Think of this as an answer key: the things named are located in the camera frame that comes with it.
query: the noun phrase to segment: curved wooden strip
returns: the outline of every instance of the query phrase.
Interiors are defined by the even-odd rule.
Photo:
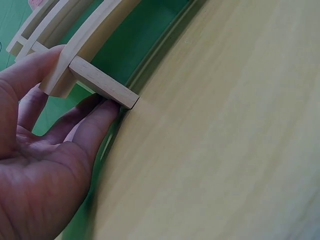
[[[44,46],[50,48],[58,44],[59,40],[72,27],[80,14],[86,10],[91,2],[92,0],[60,0],[33,31],[16,57],[16,61],[28,55],[35,42],[44,44],[51,37],[50,46]]]
[[[17,56],[23,48],[23,45],[19,41],[21,37],[23,37],[24,39],[28,39],[37,28],[37,26],[46,17],[47,13],[57,4],[58,1],[59,0],[43,1],[20,27],[20,29],[6,48],[6,51],[14,56]]]
[[[83,23],[62,50],[57,66],[41,83],[50,96],[65,98],[76,80],[68,69],[75,56],[90,62],[140,0],[105,0]]]

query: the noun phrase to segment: wooden brace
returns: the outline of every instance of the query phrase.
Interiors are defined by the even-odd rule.
[[[7,51],[19,61],[32,52],[46,51],[57,45],[92,1],[44,1],[17,32]],[[56,67],[42,81],[40,89],[49,96],[66,98],[78,80],[102,96],[132,109],[139,96],[90,62],[140,1],[103,1],[65,45]]]

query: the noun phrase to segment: curved edge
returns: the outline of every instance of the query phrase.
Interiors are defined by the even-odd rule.
[[[58,1],[59,0],[43,1],[19,28],[19,30],[9,43],[8,47],[6,48],[6,51],[14,56],[17,56],[23,48],[23,45],[19,43],[19,39],[21,37],[29,37],[46,16],[46,12],[51,7],[55,6]]]
[[[65,98],[76,79],[68,69],[75,56],[91,62],[103,44],[141,0],[103,1],[61,52],[55,69],[40,84],[46,94]]]
[[[20,59],[27,56],[36,41],[42,44],[42,41],[40,41],[40,39],[46,39],[57,28],[60,22],[69,14],[69,12],[75,7],[78,2],[79,0],[60,0],[33,31],[26,44],[23,46],[20,53],[16,57],[16,61],[19,61]]]

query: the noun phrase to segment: finger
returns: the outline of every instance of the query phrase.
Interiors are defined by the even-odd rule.
[[[9,91],[21,100],[30,89],[40,83],[52,70],[63,46],[56,46],[42,53],[32,53],[22,61],[15,63],[0,72],[0,87]]]
[[[119,105],[107,100],[77,128],[72,141],[85,151],[92,163],[118,113]]]
[[[102,99],[98,94],[85,98],[77,106],[64,114],[43,138],[53,145],[62,143],[74,126],[85,118]]]
[[[41,91],[38,85],[32,88],[19,104],[17,124],[31,132],[47,101],[48,95]]]

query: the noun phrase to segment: light wood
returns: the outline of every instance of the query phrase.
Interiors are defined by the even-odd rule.
[[[30,54],[35,42],[47,48],[57,45],[91,3],[92,0],[60,0],[33,31],[15,60]]]
[[[50,96],[65,98],[76,80],[68,69],[75,56],[91,62],[119,24],[140,0],[103,1],[61,52],[57,66],[40,88]]]
[[[319,9],[205,2],[120,128],[94,239],[320,239]]]
[[[128,109],[132,109],[139,99],[137,94],[79,56],[72,60],[69,69],[76,79],[90,89],[108,99],[115,100]]]
[[[38,7],[36,7],[12,38],[6,48],[6,51],[17,56],[23,47],[23,44],[19,41],[21,37],[28,39],[58,1],[59,0],[44,0]]]

